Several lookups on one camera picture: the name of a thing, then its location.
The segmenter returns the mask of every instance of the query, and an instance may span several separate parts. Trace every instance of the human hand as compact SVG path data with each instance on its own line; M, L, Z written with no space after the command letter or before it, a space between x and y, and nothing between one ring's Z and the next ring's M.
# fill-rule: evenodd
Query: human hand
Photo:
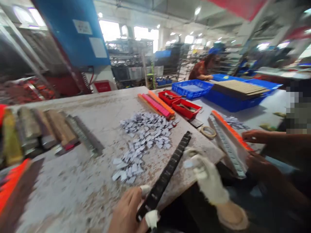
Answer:
M131 188L121 197L113 211L108 233L145 233L148 225L145 218L136 221L137 209L142 201L142 189Z
M206 80L211 80L211 79L213 79L213 76L212 76L212 75L207 75L207 76L206 76Z
M242 133L242 138L246 142L267 144L272 136L271 132L265 130L252 129Z
M284 177L276 166L253 151L249 151L246 165L248 170L262 181L280 181Z
M193 168L200 189L208 201L213 205L227 203L229 201L228 191L221 182L217 168L209 161L206 153L195 148L186 147L184 155L191 157L191 159L184 162L184 167Z

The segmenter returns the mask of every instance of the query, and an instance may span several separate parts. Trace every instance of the red box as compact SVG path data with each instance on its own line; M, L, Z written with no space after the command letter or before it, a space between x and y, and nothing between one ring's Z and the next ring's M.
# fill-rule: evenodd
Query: red box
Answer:
M98 92L107 92L111 91L111 87L108 80L96 81L94 85Z
M184 109L183 107L178 106L178 104L182 104L182 105L184 105L186 107L195 108L196 111L194 113L190 112L190 111ZM198 114L198 112L201 110L200 106L197 106L197 105L195 105L193 103L190 103L189 101L184 100L184 99L178 99L178 100L174 101L173 104L172 104L172 107L173 107L174 110L179 112L181 115L187 117L188 119L191 119L191 118L195 117Z
M169 95L172 95L172 96L178 96L179 98L175 98L175 99L169 99L169 98L167 98L166 96L165 96L165 93L167 93L167 94L169 94ZM174 101L176 101L176 100L178 100L178 99L180 99L181 98L181 96L180 95L176 95L176 94L174 94L173 92L170 92L170 91L162 91L162 92L159 92L158 93L158 95L159 95L159 97L160 97L160 99L162 99L165 103L167 103L167 105L168 106L172 106L172 103L174 102Z

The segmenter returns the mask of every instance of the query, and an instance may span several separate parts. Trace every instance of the blue basket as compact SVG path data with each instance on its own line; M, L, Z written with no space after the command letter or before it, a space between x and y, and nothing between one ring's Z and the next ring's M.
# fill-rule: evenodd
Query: blue basket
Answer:
M229 112L238 112L238 111L241 111L247 108L257 106L266 97L267 97L266 95L263 95L261 97L257 97L257 98L250 99L250 100L240 100L240 99L225 95L213 89L210 90L204 96L204 98L223 107Z
M225 74L213 74L213 80L215 80L217 82L227 81L227 80L238 80L241 82L245 82L247 79L242 79L242 78L229 76L229 75L225 75Z
M261 86L261 87L265 87L271 91L267 92L267 94L272 94L272 92L276 89L278 89L280 86L282 86L283 84L278 84L278 83L272 83L269 81L264 81L264 80L260 80L260 79L249 79L245 81L246 83L250 83L250 84L254 84L257 86Z
M203 90L192 91L192 90L185 89L186 86L190 86L190 85L195 85L199 88L202 88ZM194 79L194 80L189 80L189 81L184 81L184 82L173 83L172 90L180 95L185 95L187 99L191 100L191 99L199 98L205 95L212 88L212 86L213 86L212 83L207 83L199 79Z
M156 82L157 82L158 86L163 86L166 84L165 79L156 79Z

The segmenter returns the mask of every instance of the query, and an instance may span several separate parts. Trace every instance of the white paper sign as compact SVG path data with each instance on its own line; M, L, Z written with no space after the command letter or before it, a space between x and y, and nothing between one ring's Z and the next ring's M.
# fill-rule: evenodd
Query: white paper sign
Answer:
M106 58L107 53L105 50L104 42L101 38L89 37L91 46L94 52L95 57L97 58Z
M81 21L77 19L72 20L78 33L92 35L91 25L88 21Z

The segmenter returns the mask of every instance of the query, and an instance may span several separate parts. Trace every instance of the tape roll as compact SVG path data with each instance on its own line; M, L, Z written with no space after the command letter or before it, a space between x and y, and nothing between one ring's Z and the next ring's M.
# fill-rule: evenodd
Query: tape roll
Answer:
M200 132L209 140L213 140L216 136L216 131L209 126L202 126Z

